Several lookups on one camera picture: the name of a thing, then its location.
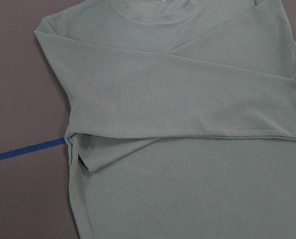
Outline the olive green long-sleeve shirt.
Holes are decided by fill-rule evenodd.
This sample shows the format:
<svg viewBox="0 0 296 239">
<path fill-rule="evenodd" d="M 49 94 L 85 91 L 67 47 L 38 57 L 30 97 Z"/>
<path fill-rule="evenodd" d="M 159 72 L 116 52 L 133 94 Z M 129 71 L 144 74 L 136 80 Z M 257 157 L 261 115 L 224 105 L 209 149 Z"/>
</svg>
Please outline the olive green long-sleeve shirt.
<svg viewBox="0 0 296 239">
<path fill-rule="evenodd" d="M 279 0 L 87 0 L 34 32 L 69 103 L 81 239 L 296 239 Z"/>
</svg>

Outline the brown paper table cover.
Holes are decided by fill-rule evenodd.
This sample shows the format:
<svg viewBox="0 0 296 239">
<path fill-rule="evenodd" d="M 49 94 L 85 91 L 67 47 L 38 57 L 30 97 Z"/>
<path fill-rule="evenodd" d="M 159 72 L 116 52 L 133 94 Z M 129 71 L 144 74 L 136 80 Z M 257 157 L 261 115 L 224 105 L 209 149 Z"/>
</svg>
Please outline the brown paper table cover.
<svg viewBox="0 0 296 239">
<path fill-rule="evenodd" d="M 0 239 L 76 239 L 68 98 L 34 36 L 75 0 L 0 0 Z"/>
</svg>

